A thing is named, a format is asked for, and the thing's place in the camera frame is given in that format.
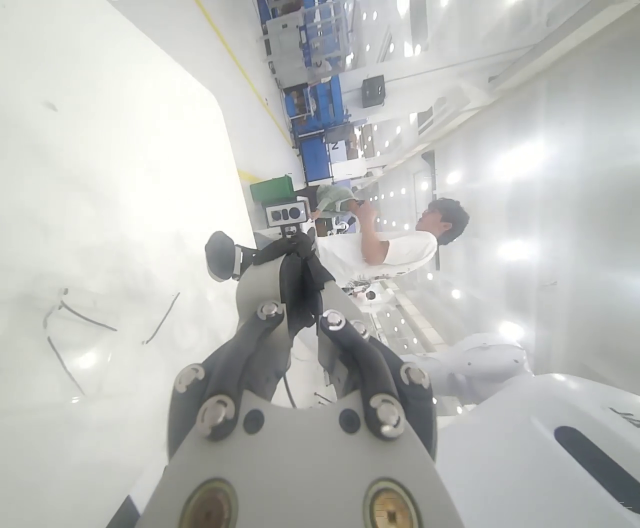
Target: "yellow floor line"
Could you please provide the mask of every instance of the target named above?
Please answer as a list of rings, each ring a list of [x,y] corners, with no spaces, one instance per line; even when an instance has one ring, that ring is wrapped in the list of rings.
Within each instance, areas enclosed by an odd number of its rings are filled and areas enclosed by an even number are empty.
[[[243,77],[245,78],[246,82],[249,83],[249,86],[251,86],[251,89],[253,90],[253,93],[255,94],[255,96],[258,98],[258,101],[260,101],[260,104],[262,104],[262,107],[267,111],[267,113],[269,114],[269,116],[271,117],[271,119],[273,120],[273,122],[275,123],[275,125],[278,127],[278,130],[280,131],[280,134],[282,134],[282,137],[285,138],[286,142],[289,144],[289,146],[291,146],[291,136],[289,135],[289,133],[287,131],[285,131],[281,126],[280,123],[278,123],[278,120],[276,119],[276,116],[273,115],[273,112],[271,111],[271,109],[269,108],[269,106],[266,104],[264,97],[260,94],[260,92],[258,92],[258,89],[255,87],[255,85],[251,82],[251,79],[249,78],[249,75],[247,74],[246,70],[242,67],[242,65],[240,64],[240,61],[238,61],[237,57],[235,56],[235,54],[233,53],[233,51],[231,50],[231,46],[229,46],[229,44],[227,43],[227,41],[225,40],[225,37],[222,35],[222,33],[220,32],[220,30],[218,29],[218,27],[215,25],[215,23],[213,22],[213,19],[211,18],[211,15],[209,15],[209,12],[206,10],[205,6],[202,4],[201,0],[194,0],[194,2],[198,5],[198,7],[200,8],[200,11],[202,11],[202,14],[204,15],[204,17],[207,19],[207,22],[209,23],[209,25],[211,26],[211,29],[213,29],[213,31],[216,32],[216,35],[218,36],[218,38],[220,39],[220,42],[222,42],[222,45],[225,47],[225,49],[227,50],[227,53],[229,53],[229,56],[233,59],[233,61],[236,63],[236,66],[238,67],[238,69],[240,70],[240,73],[242,73]]]
[[[238,169],[238,176],[240,176],[241,180],[244,180],[245,182],[249,182],[249,183],[258,183],[262,181],[260,180],[260,178],[254,176],[253,174],[251,174],[250,172],[247,172],[246,170]]]

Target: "silver bolt head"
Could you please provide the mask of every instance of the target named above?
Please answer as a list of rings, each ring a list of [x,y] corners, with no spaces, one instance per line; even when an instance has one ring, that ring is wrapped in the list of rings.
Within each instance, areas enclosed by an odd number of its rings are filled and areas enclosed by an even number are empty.
[[[267,317],[273,317],[275,314],[278,313],[278,309],[279,308],[280,308],[280,306],[278,305],[277,302],[269,301],[269,302],[266,302],[266,303],[262,304],[262,306],[260,306],[260,309],[258,311],[258,315],[262,316],[263,319],[265,319]]]
[[[214,427],[225,419],[234,417],[236,406],[231,398],[224,395],[213,396],[200,407],[196,417],[196,429],[203,436],[209,436]]]
[[[195,380],[203,380],[204,379],[204,368],[202,365],[198,363],[194,363],[193,365],[189,365],[188,367],[183,368],[173,383],[176,391],[180,394],[184,394],[187,392],[187,388],[190,384],[192,384]]]
[[[344,328],[346,324],[346,319],[344,315],[342,315],[338,310],[327,310],[323,317],[326,319],[328,323],[329,330],[333,332],[337,332]]]
[[[400,368],[400,378],[406,385],[422,385],[424,388],[429,388],[431,380],[429,375],[423,371],[415,363],[405,363]]]
[[[352,321],[351,325],[353,326],[353,328],[356,329],[356,331],[362,336],[363,339],[368,339],[371,335],[369,334],[369,329],[367,328],[367,325],[364,324],[362,321]]]
[[[378,407],[376,413],[378,414],[378,420],[386,426],[394,427],[400,419],[400,413],[391,402],[384,402]]]

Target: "man's hand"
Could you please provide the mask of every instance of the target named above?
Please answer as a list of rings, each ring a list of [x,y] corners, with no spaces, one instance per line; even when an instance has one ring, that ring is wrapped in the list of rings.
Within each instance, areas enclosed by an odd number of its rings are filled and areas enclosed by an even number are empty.
[[[378,212],[373,208],[369,202],[364,202],[356,211],[356,216],[360,220],[360,225],[371,224],[378,217]]]
[[[360,235],[362,236],[362,258],[370,266],[383,264],[389,251],[389,241],[381,241],[376,235],[375,221],[378,212],[369,202],[360,206],[356,213],[360,220]]]

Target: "green bin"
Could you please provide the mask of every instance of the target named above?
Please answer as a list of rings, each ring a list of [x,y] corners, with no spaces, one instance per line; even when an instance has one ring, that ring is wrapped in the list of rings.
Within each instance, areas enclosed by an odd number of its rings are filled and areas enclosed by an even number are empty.
[[[275,200],[285,200],[293,198],[293,182],[290,176],[265,180],[264,182],[253,183],[249,186],[251,197],[254,202],[273,202]]]

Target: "metal screw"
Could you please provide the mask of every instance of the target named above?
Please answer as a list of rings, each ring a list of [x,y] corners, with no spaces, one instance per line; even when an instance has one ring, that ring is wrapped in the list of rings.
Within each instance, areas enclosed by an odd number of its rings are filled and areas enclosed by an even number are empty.
[[[342,330],[347,322],[344,315],[342,315],[338,310],[327,310],[322,315],[326,319],[329,330],[332,332]]]
[[[203,436],[209,436],[214,427],[236,414],[236,406],[229,396],[219,394],[206,400],[196,417],[196,428]]]
[[[187,392],[187,388],[195,380],[204,379],[204,368],[198,363],[183,368],[176,377],[173,386],[180,394]]]
[[[404,432],[404,409],[399,402],[388,394],[376,394],[369,404],[376,410],[378,420],[382,424],[380,433],[387,438],[397,438]]]
[[[258,317],[262,320],[274,317],[280,311],[280,305],[276,301],[267,301],[258,308]]]
[[[412,383],[416,385],[422,385],[424,388],[429,388],[431,384],[429,376],[415,363],[405,363],[400,367],[400,378],[406,385]]]
[[[364,324],[362,321],[352,321],[351,325],[353,328],[356,329],[356,331],[362,336],[362,338],[364,340],[369,339],[369,337],[371,336],[371,334],[369,334],[369,329],[367,328],[367,325]]]

